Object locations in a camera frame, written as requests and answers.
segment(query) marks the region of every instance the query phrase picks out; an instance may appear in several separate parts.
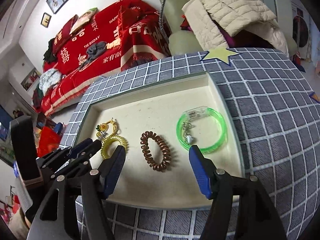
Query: white tray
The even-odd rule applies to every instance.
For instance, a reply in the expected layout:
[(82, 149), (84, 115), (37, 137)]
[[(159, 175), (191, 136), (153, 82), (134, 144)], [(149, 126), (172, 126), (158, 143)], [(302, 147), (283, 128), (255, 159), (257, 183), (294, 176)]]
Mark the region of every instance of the white tray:
[[(119, 135), (128, 142), (126, 160), (110, 201), (145, 208), (184, 209), (211, 205), (201, 194), (192, 171), (188, 152), (176, 137), (176, 124), (182, 112), (199, 106), (211, 107), (222, 114), (227, 123), (228, 139), (210, 158), (217, 168), (232, 176), (243, 177), (243, 161), (238, 136), (220, 91), (209, 74), (188, 75), (155, 83), (92, 104), (84, 117), (76, 144), (86, 138), (96, 140), (98, 124), (111, 118), (119, 124)], [(212, 117), (194, 122), (192, 134), (198, 146), (212, 145), (219, 131)], [(171, 150), (172, 161), (164, 172), (154, 171), (141, 151), (140, 137), (145, 131), (160, 135)], [(116, 148), (113, 143), (110, 152)], [(149, 139), (152, 156), (157, 163), (162, 154)], [(92, 168), (102, 162), (100, 152), (90, 159)]]

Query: gray cloth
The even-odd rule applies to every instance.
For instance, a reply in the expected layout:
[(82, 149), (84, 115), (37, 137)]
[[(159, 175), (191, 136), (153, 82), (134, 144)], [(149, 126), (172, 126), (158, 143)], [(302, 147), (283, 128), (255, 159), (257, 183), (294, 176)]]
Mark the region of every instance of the gray cloth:
[(100, 41), (98, 43), (92, 44), (87, 49), (87, 54), (88, 54), (87, 60), (80, 65), (79, 70), (82, 69), (85, 65), (94, 61), (100, 55), (102, 55), (107, 50), (106, 44), (107, 43), (105, 41)]

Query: brown coiled bracelet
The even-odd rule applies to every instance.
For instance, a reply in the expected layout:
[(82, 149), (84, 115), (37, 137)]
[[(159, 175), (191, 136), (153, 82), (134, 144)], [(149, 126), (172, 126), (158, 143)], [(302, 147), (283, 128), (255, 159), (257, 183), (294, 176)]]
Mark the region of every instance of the brown coiled bracelet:
[[(148, 146), (148, 139), (151, 138), (153, 139), (158, 146), (160, 147), (160, 150), (162, 151), (163, 159), (160, 164), (156, 164), (155, 160), (153, 159), (149, 146)], [(168, 161), (171, 160), (171, 155), (170, 155), (170, 149), (167, 146), (167, 144), (164, 142), (164, 140), (157, 135), (156, 133), (153, 133), (151, 131), (146, 131), (141, 135), (141, 149), (143, 156), (145, 157), (147, 163), (149, 164), (150, 167), (153, 168), (154, 171), (163, 171), (167, 168), (167, 166), (170, 165)]]

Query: grid-pattern cushion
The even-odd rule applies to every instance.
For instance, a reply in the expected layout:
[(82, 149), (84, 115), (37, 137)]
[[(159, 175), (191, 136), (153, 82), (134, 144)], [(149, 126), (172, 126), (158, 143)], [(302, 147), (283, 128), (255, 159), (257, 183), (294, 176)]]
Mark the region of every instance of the grid-pattern cushion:
[[(230, 58), (230, 66), (216, 59), (200, 62), (206, 52), (198, 52), (101, 77), (78, 104), (61, 147), (74, 144), (91, 103), (153, 82), (208, 71), (233, 118), (246, 175), (259, 177), (288, 238), (295, 239), (319, 205), (320, 105), (309, 98), (308, 82), (280, 51), (234, 50), (241, 54)], [(198, 239), (208, 215), (206, 210), (155, 211), (108, 202), (106, 206), (117, 240)], [(237, 209), (238, 203), (233, 203), (227, 239), (233, 239)], [(86, 239), (83, 219), (79, 225)]]

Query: white cloth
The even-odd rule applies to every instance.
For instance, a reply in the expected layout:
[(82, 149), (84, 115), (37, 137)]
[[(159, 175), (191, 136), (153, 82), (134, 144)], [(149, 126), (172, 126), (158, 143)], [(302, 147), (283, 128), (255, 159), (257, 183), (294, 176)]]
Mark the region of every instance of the white cloth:
[(44, 96), (50, 88), (60, 83), (61, 77), (62, 74), (55, 68), (47, 70), (40, 76), (39, 89), (42, 90)]
[(204, 50), (229, 48), (215, 20), (231, 37), (247, 30), (289, 56), (276, 15), (260, 0), (190, 0), (182, 10)]
[(10, 219), (8, 227), (13, 235), (17, 238), (17, 240), (27, 239), (29, 228), (26, 224), (22, 208), (19, 208), (18, 211)]

